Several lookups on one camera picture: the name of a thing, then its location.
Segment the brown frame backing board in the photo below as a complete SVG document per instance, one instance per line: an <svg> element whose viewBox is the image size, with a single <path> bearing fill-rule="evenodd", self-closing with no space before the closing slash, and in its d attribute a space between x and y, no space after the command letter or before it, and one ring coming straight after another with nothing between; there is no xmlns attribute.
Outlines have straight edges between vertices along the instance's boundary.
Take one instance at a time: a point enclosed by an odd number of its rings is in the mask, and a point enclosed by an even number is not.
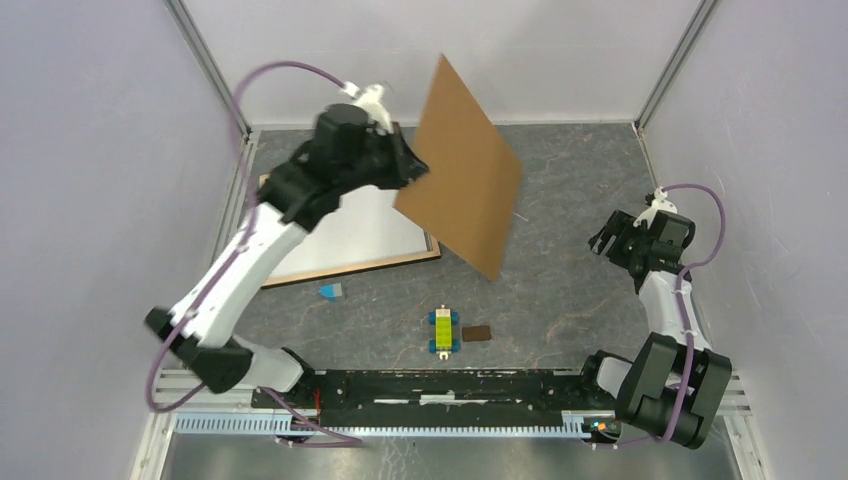
<svg viewBox="0 0 848 480"><path fill-rule="evenodd" d="M505 257L522 163L446 56L440 56L413 151L429 171L395 209L490 281Z"/></svg>

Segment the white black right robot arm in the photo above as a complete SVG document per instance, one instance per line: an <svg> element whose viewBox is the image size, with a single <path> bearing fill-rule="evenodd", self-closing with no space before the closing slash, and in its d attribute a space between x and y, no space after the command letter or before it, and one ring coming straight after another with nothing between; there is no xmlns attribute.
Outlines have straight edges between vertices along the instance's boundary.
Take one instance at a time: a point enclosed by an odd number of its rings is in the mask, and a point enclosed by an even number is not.
<svg viewBox="0 0 848 480"><path fill-rule="evenodd" d="M701 333L691 275L681 257L694 238L692 220L672 212L653 219L614 211L588 244L627 271L643 305L649 335L633 360L599 350L584 362L580 400L617 420L691 450L706 440L730 382L732 363Z"/></svg>

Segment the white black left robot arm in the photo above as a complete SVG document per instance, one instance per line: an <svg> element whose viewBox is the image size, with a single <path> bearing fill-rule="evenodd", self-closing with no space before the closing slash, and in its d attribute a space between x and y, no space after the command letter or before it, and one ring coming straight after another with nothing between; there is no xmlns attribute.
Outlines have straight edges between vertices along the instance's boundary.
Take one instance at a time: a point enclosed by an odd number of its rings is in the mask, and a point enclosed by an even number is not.
<svg viewBox="0 0 848 480"><path fill-rule="evenodd" d="M214 393L247 383L275 390L290 407L314 394L305 366L284 349L236 337L247 304L275 267L344 195L362 187L400 190L428 172L378 100L328 106L313 135L259 186L256 203L199 283L171 307L154 307L145 324Z"/></svg>

